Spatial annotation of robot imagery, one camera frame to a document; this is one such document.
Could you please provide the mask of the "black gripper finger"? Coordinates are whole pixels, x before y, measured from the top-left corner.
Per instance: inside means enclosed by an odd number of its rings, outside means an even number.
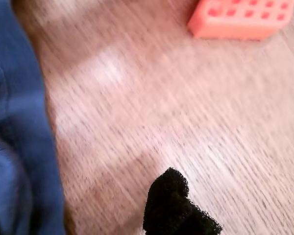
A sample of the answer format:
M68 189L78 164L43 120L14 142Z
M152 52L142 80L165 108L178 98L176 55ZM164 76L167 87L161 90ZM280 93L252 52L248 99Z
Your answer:
M143 230L147 235L219 235L222 226L189 198L186 178L168 168L151 184Z

